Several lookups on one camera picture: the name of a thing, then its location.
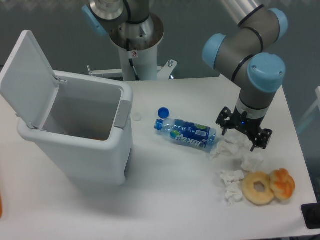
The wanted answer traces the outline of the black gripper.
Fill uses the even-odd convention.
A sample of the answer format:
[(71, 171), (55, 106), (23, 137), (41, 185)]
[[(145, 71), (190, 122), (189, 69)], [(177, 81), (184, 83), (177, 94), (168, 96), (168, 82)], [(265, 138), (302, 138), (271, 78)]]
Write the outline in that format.
[(224, 136), (229, 129), (236, 129), (249, 136), (252, 142), (250, 151), (253, 152), (255, 148), (265, 150), (273, 133), (271, 129), (261, 129), (262, 121), (262, 117), (257, 119), (247, 118), (246, 115), (240, 114), (237, 109), (232, 113), (228, 107), (224, 107), (219, 113), (215, 123), (222, 129), (222, 136)]

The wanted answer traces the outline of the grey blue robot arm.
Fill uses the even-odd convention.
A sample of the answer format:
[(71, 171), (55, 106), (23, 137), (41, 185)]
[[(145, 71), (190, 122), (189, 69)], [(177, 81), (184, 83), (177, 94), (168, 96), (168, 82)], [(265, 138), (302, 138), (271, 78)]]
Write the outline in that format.
[[(232, 37), (215, 34), (202, 50), (203, 61), (240, 88), (234, 111), (225, 107), (217, 117), (223, 132), (235, 129), (253, 148), (265, 149), (272, 136), (261, 123), (283, 82), (284, 62), (265, 49), (288, 29), (286, 15), (258, 0), (224, 0), (222, 5), (239, 27)], [(99, 35), (109, 35), (118, 48), (125, 81), (159, 80), (158, 44), (164, 25), (147, 0), (91, 0), (82, 12)]]

